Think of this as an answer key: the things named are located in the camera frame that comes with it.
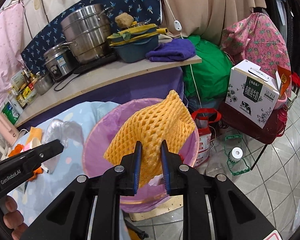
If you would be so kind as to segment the person's left hand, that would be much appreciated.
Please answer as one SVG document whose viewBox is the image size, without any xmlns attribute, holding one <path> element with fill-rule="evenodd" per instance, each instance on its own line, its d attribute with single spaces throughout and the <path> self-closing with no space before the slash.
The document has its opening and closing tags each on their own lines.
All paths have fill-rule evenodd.
<svg viewBox="0 0 300 240">
<path fill-rule="evenodd" d="M 9 229 L 13 230 L 12 239 L 19 240 L 28 229 L 28 226 L 24 223 L 24 217 L 18 210 L 18 205 L 12 197 L 6 196 L 5 207 L 8 213 L 4 215 L 4 223 Z"/>
</svg>

